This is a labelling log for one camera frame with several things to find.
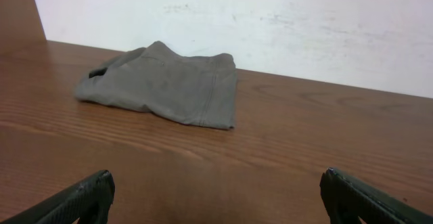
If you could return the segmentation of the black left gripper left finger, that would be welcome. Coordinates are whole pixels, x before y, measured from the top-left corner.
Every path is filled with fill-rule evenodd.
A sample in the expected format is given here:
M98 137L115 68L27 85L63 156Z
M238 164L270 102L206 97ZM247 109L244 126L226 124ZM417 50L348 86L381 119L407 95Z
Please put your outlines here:
M2 223L106 224L114 194L111 172L100 170Z

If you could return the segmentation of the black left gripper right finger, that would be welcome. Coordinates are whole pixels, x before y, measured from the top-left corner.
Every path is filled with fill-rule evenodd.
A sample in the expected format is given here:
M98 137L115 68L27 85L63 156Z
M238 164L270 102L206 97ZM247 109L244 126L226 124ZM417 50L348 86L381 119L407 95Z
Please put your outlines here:
M432 216L335 168L322 174L319 186L331 224L432 223Z

